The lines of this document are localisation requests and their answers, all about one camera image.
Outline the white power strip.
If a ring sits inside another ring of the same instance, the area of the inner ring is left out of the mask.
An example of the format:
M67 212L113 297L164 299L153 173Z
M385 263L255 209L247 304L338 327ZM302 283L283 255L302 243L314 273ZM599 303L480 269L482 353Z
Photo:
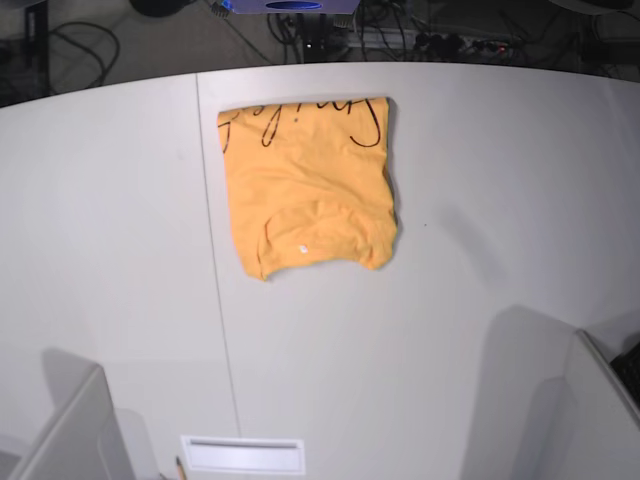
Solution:
M389 50L393 52L413 52L444 47L451 51L454 47L461 53L506 54L511 49L511 42L505 38L489 38L486 36L464 35L457 33L425 33L416 30L365 28L363 33L348 32L342 43L349 48Z

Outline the grey right partition panel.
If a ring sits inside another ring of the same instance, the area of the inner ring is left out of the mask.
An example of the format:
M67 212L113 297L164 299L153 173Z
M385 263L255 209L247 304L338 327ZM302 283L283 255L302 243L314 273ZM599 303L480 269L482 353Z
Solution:
M579 403L598 431L639 442L639 403L611 365L616 349L587 330L578 330L566 374Z

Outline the grey left partition panel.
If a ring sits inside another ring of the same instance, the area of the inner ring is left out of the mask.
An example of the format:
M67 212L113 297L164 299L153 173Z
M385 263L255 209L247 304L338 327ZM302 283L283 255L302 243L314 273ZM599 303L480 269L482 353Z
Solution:
M91 363L25 450L1 439L3 479L134 479L104 370Z

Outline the white slotted tray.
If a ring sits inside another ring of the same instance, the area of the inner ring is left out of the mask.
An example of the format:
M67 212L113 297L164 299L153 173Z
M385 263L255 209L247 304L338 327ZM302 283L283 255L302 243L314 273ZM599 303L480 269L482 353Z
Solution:
M254 474L306 474L302 440L181 437L186 465L192 471Z

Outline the yellow-orange T-shirt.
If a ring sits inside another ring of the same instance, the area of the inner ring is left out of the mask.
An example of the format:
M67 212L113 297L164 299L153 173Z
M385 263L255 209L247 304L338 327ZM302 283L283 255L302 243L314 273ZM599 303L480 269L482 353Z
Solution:
M346 260L390 261L398 226L388 180L389 101L259 105L223 111L231 235L245 273Z

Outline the purple box with blue oval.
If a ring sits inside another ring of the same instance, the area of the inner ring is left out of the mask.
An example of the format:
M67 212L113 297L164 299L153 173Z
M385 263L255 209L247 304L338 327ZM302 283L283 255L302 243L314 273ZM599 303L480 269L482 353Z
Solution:
M359 0L230 0L223 5L236 14L352 14Z

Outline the pencil on table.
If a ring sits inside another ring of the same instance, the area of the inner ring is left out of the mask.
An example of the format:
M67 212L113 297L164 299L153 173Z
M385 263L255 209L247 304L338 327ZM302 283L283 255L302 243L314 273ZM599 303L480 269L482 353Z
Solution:
M176 470L179 480L187 480L187 475L184 466L178 456L175 457Z

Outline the black keyboard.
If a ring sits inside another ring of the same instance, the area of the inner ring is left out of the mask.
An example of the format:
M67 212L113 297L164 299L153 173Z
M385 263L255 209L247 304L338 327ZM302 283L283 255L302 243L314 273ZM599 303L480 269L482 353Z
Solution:
M627 353L617 356L611 362L611 367L636 404L639 404L640 344L635 345Z

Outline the grey partition panel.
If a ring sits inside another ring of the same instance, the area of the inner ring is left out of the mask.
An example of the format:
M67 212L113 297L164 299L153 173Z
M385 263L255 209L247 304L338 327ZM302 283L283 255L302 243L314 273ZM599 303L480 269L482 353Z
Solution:
M598 431L639 442L639 403L611 365L616 349L587 330L578 330L566 374L579 403Z
M104 370L91 363L25 450L1 439L3 479L134 479Z

